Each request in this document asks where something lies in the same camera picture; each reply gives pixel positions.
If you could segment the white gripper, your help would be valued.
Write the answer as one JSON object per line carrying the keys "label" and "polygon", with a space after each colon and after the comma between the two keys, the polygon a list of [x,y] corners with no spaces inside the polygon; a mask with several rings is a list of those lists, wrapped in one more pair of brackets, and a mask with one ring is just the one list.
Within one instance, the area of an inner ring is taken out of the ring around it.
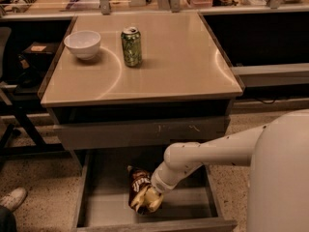
{"label": "white gripper", "polygon": [[176,186],[176,184],[164,181],[158,170],[153,173],[151,184],[153,187],[146,187],[145,193],[143,194],[144,201],[142,208],[145,212],[155,212],[163,201],[162,193],[170,192]]}

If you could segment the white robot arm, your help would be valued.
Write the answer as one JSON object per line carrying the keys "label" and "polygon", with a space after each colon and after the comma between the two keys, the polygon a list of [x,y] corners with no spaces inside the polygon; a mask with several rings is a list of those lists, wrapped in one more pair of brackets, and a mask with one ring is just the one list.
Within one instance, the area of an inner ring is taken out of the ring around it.
{"label": "white robot arm", "polygon": [[154,171],[159,193],[204,164],[250,167],[247,232],[309,232],[309,110],[205,143],[174,143]]}

